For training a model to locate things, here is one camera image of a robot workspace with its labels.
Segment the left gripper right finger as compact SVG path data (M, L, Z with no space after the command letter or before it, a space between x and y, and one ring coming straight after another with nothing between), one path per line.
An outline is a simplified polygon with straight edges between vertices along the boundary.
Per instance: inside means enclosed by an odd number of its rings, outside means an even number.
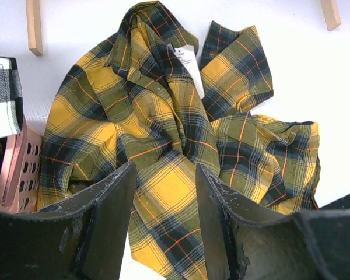
M283 215L196 168L209 279L350 279L350 210Z

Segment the yellow plaid shirt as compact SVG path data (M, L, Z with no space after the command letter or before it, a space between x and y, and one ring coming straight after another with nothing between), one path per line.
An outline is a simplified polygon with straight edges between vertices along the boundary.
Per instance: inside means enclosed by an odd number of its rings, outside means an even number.
M315 122L251 115L274 94L255 27L212 22L193 71L174 53L185 46L200 49L162 3L141 2L79 59L50 110L37 205L132 161L133 259L167 279L206 279L196 166L281 214L315 209L320 137Z

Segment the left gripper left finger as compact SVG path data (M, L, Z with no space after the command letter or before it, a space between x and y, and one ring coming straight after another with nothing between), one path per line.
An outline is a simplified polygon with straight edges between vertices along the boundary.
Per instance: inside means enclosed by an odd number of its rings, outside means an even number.
M118 279L137 168L37 212L0 211L0 279Z

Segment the black white checkered shirt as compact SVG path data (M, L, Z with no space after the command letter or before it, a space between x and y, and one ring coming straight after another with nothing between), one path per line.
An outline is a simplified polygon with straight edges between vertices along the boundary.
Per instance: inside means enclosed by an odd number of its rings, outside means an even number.
M21 133L23 99L15 58L0 57L0 171L7 137Z

